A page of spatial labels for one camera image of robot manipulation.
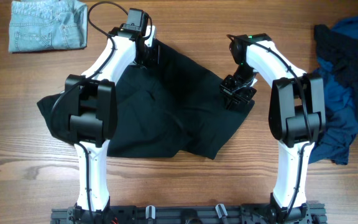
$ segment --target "black cloth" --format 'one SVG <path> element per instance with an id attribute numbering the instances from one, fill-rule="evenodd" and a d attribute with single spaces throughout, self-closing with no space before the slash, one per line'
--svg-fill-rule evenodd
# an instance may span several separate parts
<path id="1" fill-rule="evenodd" d="M 332 63 L 335 80 L 354 90 L 358 122 L 358 40 L 331 31 L 325 25 L 314 27 L 314 39 L 317 56 Z"/>
<path id="2" fill-rule="evenodd" d="M 158 66 L 129 66 L 116 85 L 118 123 L 108 156 L 173 157 L 184 150 L 214 159 L 254 102 L 241 112 L 226 110 L 219 90 L 221 78 L 165 44 L 157 44 Z M 37 103 L 47 123 L 57 98 L 47 96 Z M 55 119 L 53 126 L 62 127 L 59 113 Z"/>

